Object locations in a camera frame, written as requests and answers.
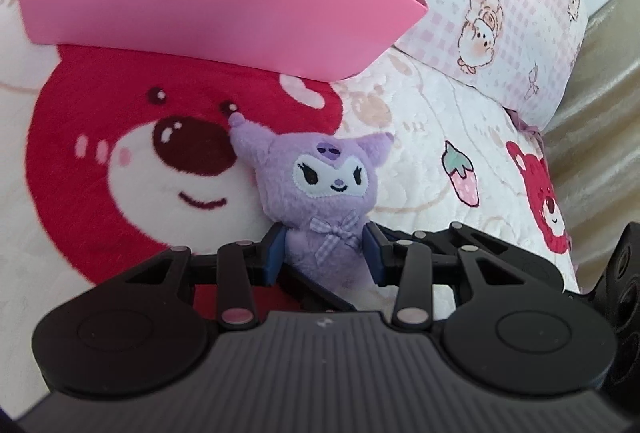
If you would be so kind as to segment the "purple plush toy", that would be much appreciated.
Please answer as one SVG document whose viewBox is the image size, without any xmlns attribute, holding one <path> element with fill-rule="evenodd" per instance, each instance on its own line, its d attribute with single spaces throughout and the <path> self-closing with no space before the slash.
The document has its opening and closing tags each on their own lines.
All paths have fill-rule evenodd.
<svg viewBox="0 0 640 433">
<path fill-rule="evenodd" d="M 254 170 L 262 210 L 286 228 L 286 262 L 330 291 L 366 280 L 362 230 L 393 135 L 277 134 L 239 112 L 229 123 L 235 155 Z"/>
</svg>

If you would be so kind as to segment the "white bear print blanket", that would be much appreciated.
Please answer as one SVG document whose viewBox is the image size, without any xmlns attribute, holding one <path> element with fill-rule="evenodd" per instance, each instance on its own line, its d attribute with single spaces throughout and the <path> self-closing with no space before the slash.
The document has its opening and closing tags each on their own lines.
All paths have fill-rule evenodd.
<svg viewBox="0 0 640 433">
<path fill-rule="evenodd" d="M 394 137 L 375 222 L 459 221 L 532 251 L 576 290 L 555 202 L 529 162 L 541 147 L 492 98 L 389 49 L 357 77 L 314 82 L 177 56 L 42 46 L 1 0 L 1 406 L 46 385 L 30 338 L 50 309 L 171 245 L 211 253 L 269 223 L 228 138 L 239 110 L 277 132 Z"/>
</svg>

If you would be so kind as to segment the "pink checked pillow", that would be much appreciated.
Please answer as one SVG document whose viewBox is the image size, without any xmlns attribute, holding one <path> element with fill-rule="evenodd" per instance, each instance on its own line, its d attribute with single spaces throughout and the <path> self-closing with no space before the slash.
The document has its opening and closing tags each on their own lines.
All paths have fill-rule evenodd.
<svg viewBox="0 0 640 433">
<path fill-rule="evenodd" d="M 542 130 L 558 109 L 588 14 L 583 0 L 426 0 L 396 43 Z"/>
</svg>

